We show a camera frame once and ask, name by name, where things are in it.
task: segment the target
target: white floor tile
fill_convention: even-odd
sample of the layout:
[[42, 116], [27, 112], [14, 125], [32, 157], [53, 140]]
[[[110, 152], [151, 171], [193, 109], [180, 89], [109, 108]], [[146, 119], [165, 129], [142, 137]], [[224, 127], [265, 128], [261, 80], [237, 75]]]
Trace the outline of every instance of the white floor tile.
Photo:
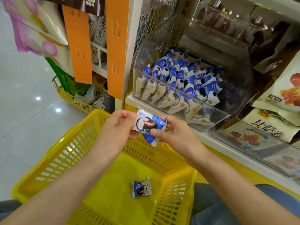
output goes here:
[[30, 170], [10, 152], [0, 151], [0, 201], [10, 200], [13, 186]]
[[0, 140], [0, 148], [33, 167], [86, 113], [59, 99]]
[[0, 139], [59, 99], [45, 58], [17, 51], [12, 23], [0, 2]]

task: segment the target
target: left hand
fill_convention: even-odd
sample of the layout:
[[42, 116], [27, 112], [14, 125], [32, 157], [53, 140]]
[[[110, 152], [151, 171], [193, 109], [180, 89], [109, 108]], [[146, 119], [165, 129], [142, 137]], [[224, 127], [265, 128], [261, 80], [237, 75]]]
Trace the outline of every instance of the left hand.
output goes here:
[[116, 110], [105, 121], [91, 152], [98, 162], [110, 166], [121, 153], [127, 140], [136, 140], [139, 132], [131, 127], [137, 114], [127, 110]]

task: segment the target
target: yellow shopping basket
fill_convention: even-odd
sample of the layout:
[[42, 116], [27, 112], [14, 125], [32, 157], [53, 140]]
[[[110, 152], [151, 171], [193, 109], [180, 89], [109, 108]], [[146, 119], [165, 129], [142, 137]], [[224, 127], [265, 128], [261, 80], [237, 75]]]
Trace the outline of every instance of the yellow shopping basket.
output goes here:
[[[25, 203], [79, 162], [109, 116], [96, 109], [70, 129], [16, 184], [13, 197]], [[139, 135], [137, 140], [127, 141], [67, 224], [189, 224], [196, 174], [167, 144], [159, 143], [154, 148]], [[132, 199], [131, 181], [144, 181], [147, 176], [151, 178], [152, 195]]]

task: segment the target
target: orange shelf divider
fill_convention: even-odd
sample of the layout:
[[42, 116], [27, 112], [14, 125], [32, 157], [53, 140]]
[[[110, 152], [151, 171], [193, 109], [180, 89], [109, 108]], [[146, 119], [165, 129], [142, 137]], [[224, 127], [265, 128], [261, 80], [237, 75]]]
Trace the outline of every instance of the orange shelf divider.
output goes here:
[[88, 14], [62, 6], [76, 82], [92, 84], [92, 57]]
[[108, 94], [122, 100], [130, 0], [105, 0]]

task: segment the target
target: forearm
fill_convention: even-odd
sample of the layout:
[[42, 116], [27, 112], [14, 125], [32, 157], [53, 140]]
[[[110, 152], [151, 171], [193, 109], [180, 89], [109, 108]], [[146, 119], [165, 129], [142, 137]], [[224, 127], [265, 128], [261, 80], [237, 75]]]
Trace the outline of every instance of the forearm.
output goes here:
[[0, 224], [66, 224], [68, 218], [106, 172], [107, 167], [102, 167], [101, 164], [104, 163], [95, 161], [91, 151]]
[[195, 155], [194, 167], [242, 224], [299, 224], [300, 220], [213, 153]]

